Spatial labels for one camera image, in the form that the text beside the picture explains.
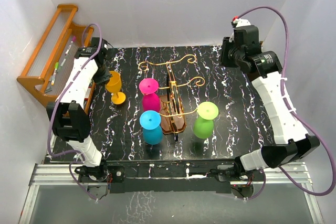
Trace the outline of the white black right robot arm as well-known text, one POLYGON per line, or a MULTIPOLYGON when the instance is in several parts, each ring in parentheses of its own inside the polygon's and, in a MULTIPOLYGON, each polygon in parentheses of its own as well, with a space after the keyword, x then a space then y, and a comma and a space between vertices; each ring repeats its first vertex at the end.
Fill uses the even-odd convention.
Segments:
POLYGON ((284 99, 287 93, 281 93, 282 66, 273 51, 262 51, 259 30, 248 20, 237 20, 233 33, 223 39, 221 65, 239 68, 248 76, 258 92, 274 133, 274 146, 260 149, 235 158, 234 166, 226 173, 240 180, 247 180, 254 170, 277 168, 283 164, 299 160, 319 145, 317 137, 308 131, 288 108, 284 99))

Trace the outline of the orange yellow wine glass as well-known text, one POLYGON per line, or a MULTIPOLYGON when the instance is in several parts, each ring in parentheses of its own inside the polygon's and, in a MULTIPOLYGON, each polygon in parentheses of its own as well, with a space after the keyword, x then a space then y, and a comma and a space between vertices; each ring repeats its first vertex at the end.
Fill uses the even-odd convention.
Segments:
POLYGON ((111 77, 106 84, 106 89, 111 93, 111 102, 116 105, 121 105, 126 100, 126 95, 121 91, 121 76, 116 71, 110 71, 110 74, 111 77))

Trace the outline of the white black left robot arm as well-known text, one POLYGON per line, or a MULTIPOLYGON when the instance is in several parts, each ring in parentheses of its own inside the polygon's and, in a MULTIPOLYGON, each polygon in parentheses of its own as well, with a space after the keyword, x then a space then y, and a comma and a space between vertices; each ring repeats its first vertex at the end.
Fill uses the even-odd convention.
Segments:
POLYGON ((105 85, 111 78, 104 63, 112 52, 108 44, 104 39, 93 37, 89 47, 78 48, 65 88, 57 100, 46 107, 53 134, 70 145, 71 152, 82 161, 76 173, 98 182, 104 181, 109 172, 90 136, 90 117, 84 101, 92 82, 105 85))

